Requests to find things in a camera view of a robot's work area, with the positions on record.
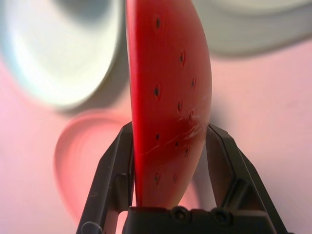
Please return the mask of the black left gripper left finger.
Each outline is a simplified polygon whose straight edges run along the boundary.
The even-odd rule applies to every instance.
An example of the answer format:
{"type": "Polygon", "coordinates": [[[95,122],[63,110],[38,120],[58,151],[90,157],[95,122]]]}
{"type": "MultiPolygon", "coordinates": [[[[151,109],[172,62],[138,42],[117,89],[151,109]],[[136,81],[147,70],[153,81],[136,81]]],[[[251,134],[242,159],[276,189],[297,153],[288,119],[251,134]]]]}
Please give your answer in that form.
{"type": "Polygon", "coordinates": [[[132,124],[124,125],[100,159],[78,224],[78,234],[114,234],[134,190],[132,124]]]}

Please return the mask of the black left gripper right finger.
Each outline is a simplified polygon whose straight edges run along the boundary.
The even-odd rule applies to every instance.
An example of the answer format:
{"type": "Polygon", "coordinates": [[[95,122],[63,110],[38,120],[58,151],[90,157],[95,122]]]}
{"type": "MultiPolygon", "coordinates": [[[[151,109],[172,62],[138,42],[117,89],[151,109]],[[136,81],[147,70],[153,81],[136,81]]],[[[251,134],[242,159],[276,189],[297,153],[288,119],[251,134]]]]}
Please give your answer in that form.
{"type": "Polygon", "coordinates": [[[207,128],[207,161],[217,207],[233,215],[233,226],[246,234],[286,234],[253,164],[223,129],[207,128]]]}

